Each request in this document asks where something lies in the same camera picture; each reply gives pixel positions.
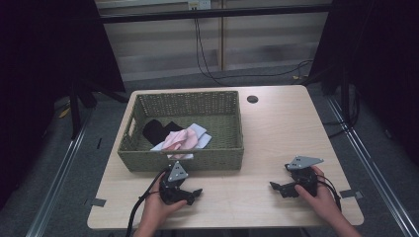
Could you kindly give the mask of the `person's left hand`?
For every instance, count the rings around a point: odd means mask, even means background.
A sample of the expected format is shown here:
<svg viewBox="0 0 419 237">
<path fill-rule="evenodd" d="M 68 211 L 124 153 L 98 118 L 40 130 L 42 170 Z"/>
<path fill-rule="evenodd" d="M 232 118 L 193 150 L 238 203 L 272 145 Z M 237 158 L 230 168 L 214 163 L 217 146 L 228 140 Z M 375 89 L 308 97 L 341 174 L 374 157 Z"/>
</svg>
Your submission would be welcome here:
<svg viewBox="0 0 419 237">
<path fill-rule="evenodd" d="M 180 200 L 170 205 L 165 204 L 159 193 L 161 178 L 162 176 L 158 178 L 158 181 L 151 188 L 151 194 L 145 200 L 139 225 L 151 224 L 160 227 L 172 213 L 180 210 L 187 204 L 185 200 Z"/>
</svg>

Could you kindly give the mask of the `black curtain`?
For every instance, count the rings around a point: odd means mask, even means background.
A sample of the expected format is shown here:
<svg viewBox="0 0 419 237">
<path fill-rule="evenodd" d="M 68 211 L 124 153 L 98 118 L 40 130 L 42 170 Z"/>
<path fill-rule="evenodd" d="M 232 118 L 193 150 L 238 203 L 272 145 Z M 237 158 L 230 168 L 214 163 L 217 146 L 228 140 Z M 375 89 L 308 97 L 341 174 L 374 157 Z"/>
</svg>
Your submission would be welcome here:
<svg viewBox="0 0 419 237">
<path fill-rule="evenodd" d="M 419 166 L 419 0 L 331 0 L 309 78 L 343 79 Z"/>
<path fill-rule="evenodd" d="M 71 94 L 125 89 L 95 0 L 0 0 L 0 210 Z"/>
</svg>

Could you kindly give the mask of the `white wall socket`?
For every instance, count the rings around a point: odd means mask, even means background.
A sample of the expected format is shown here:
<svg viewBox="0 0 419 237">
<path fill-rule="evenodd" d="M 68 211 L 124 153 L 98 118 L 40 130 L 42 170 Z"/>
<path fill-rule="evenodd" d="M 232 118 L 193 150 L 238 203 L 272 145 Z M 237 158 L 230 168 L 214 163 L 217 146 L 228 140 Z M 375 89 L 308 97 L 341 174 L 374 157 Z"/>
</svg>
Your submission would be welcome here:
<svg viewBox="0 0 419 237">
<path fill-rule="evenodd" d="M 188 8 L 190 10 L 210 10 L 211 1 L 210 0 L 189 0 Z"/>
</svg>

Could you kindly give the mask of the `black sock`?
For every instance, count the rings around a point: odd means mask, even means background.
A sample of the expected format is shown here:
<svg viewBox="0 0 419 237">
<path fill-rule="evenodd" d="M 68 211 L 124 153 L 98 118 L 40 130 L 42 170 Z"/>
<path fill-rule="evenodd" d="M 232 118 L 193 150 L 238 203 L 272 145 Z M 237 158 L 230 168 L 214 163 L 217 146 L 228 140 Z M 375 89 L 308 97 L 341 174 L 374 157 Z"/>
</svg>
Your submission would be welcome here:
<svg viewBox="0 0 419 237">
<path fill-rule="evenodd" d="M 152 119 L 142 130 L 142 135 L 154 146 L 164 141 L 171 131 L 180 131 L 182 127 L 173 121 L 163 125 L 159 120 Z"/>
</svg>

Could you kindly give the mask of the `black metal stand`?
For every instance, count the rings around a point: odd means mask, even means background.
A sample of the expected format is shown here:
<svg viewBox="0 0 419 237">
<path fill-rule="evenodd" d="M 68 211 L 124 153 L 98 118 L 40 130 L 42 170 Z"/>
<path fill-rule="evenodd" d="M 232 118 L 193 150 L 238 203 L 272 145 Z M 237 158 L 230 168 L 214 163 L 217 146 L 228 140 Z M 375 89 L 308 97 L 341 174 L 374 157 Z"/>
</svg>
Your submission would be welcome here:
<svg viewBox="0 0 419 237">
<path fill-rule="evenodd" d="M 108 96 L 109 98 L 112 98 L 120 103 L 128 102 L 127 97 L 124 97 L 117 92 L 114 92 L 91 80 L 73 79 L 69 87 L 70 111 L 72 119 L 72 139 L 75 139 L 82 129 L 79 103 L 82 103 L 83 106 L 87 109 L 95 108 L 97 105 L 97 100 L 93 95 L 94 92 L 104 94 L 105 96 Z"/>
<path fill-rule="evenodd" d="M 321 89 L 327 97 L 332 97 L 336 93 L 340 97 L 337 102 L 340 108 L 338 118 L 336 121 L 327 122 L 326 125 L 340 125 L 341 130 L 329 135 L 329 138 L 349 133 L 357 123 L 360 113 L 359 94 L 355 91 L 354 95 L 351 95 L 349 71 L 345 67 L 332 68 L 321 82 Z"/>
</svg>

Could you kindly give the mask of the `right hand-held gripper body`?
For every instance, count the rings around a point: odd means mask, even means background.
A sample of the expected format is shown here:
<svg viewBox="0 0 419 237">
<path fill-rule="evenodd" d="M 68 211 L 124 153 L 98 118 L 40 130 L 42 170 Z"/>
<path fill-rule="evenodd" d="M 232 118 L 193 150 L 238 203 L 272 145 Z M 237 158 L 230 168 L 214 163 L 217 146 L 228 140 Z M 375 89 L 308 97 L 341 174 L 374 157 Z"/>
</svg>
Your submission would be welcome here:
<svg viewBox="0 0 419 237">
<path fill-rule="evenodd" d="M 285 168 L 291 173 L 293 183 L 280 186 L 280 194 L 282 197 L 297 198 L 298 193 L 294 189 L 295 185 L 302 186 L 315 197 L 317 195 L 318 179 L 312 166 L 322 162 L 323 159 L 321 158 L 295 156 L 289 164 L 285 165 Z"/>
</svg>

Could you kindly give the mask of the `pink sock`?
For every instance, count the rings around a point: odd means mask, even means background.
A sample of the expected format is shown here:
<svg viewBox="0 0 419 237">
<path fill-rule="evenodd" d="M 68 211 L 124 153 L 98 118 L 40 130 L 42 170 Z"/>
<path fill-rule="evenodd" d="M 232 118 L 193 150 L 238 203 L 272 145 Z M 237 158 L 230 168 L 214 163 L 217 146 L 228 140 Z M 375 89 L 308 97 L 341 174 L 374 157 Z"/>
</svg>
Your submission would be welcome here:
<svg viewBox="0 0 419 237">
<path fill-rule="evenodd" d="M 198 144 L 198 137 L 191 128 L 180 131 L 171 131 L 161 146 L 162 150 L 190 150 Z"/>
</svg>

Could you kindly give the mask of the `person's right hand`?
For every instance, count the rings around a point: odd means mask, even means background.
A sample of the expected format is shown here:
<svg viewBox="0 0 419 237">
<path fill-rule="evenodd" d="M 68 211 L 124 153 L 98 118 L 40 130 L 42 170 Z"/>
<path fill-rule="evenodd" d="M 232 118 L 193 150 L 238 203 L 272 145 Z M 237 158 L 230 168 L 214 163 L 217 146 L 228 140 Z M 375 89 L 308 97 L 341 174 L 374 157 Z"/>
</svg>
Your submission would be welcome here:
<svg viewBox="0 0 419 237">
<path fill-rule="evenodd" d="M 314 210 L 314 212 L 329 225 L 334 226 L 341 218 L 342 213 L 335 203 L 330 190 L 324 185 L 324 173 L 316 166 L 311 169 L 317 175 L 317 195 L 312 196 L 305 188 L 295 185 L 294 189 Z"/>
</svg>

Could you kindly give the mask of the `black horizontal bar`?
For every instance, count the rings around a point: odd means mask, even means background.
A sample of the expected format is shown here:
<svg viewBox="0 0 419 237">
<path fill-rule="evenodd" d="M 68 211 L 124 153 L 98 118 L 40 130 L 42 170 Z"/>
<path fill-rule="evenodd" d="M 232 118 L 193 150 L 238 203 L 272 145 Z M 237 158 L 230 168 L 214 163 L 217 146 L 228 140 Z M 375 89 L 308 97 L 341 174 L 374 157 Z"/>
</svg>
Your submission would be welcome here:
<svg viewBox="0 0 419 237">
<path fill-rule="evenodd" d="M 260 7 L 260 8 L 188 10 L 188 11 L 149 13 L 149 14 L 105 15 L 105 16 L 101 16 L 98 19 L 98 21 L 102 24 L 116 24 L 116 23 L 131 23 L 131 22 L 152 22 L 152 21 L 206 19 L 206 18 L 222 18 L 222 17 L 321 13 L 321 12 L 330 12 L 332 9 L 333 9 L 333 6 L 331 4 L 317 4 L 317 5 L 292 5 L 292 6 L 281 6 L 281 7 L 279 6 Z"/>
</svg>

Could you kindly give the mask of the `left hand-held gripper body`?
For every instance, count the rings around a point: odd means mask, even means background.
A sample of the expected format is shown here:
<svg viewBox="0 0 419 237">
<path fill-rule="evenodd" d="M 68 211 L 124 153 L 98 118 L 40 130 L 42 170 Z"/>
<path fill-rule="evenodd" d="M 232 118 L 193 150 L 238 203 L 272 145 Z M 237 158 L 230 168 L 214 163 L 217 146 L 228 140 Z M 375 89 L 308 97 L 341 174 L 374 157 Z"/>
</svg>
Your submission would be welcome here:
<svg viewBox="0 0 419 237">
<path fill-rule="evenodd" d="M 192 205 L 194 203 L 194 194 L 180 189 L 181 185 L 188 177 L 189 174 L 179 161 L 169 166 L 169 169 L 160 181 L 159 188 L 160 197 L 165 204 L 170 205 L 180 200 L 185 200 L 187 205 Z"/>
</svg>

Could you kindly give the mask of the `green woven basket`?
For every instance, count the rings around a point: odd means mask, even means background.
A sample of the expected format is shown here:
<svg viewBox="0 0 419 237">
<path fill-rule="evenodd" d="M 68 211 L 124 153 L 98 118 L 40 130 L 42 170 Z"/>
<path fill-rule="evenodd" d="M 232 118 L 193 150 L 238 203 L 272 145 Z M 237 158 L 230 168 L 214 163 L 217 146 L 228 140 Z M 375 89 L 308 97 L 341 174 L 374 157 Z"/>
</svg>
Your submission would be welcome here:
<svg viewBox="0 0 419 237">
<path fill-rule="evenodd" d="M 239 170 L 243 153 L 236 91 L 136 95 L 118 149 L 132 172 Z"/>
</svg>

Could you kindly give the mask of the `grey tape strip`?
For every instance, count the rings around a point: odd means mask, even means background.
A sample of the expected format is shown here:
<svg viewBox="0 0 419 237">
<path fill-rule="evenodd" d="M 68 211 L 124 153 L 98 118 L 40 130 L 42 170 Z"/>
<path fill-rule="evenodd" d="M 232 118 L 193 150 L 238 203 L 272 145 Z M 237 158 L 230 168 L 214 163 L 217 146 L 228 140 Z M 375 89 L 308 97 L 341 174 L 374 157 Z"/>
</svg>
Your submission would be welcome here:
<svg viewBox="0 0 419 237">
<path fill-rule="evenodd" d="M 340 195 L 341 195 L 341 198 L 360 199 L 364 197 L 364 195 L 360 191 L 354 191 L 354 190 L 341 191 Z"/>
<path fill-rule="evenodd" d="M 84 202 L 84 204 L 86 206 L 99 206 L 99 207 L 104 207 L 105 206 L 106 201 L 104 199 L 101 198 L 87 198 Z"/>
</svg>

